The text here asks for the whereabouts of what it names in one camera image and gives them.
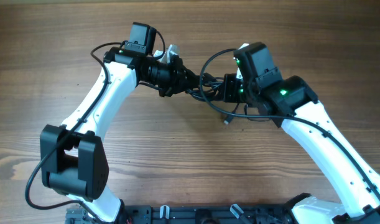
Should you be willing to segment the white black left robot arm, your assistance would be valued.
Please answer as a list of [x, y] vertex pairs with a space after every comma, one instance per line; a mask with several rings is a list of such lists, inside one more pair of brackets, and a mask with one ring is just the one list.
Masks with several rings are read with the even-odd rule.
[[162, 97], [194, 89], [199, 77], [187, 69], [174, 45], [154, 50], [157, 29], [135, 22], [130, 37], [107, 44], [101, 72], [79, 107], [59, 126], [40, 135], [41, 160], [35, 172], [45, 187], [85, 209], [93, 223], [129, 223], [124, 202], [107, 185], [106, 132], [123, 101], [139, 85]]

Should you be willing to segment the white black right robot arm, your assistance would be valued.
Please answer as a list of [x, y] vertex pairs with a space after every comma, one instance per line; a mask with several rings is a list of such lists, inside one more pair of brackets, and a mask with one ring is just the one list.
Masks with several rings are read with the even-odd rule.
[[245, 103], [292, 137], [323, 172], [340, 202], [302, 194], [285, 206], [288, 223], [380, 223], [380, 175], [340, 133], [317, 94], [298, 76], [282, 78], [267, 46], [233, 50], [238, 70], [225, 76], [223, 100]]

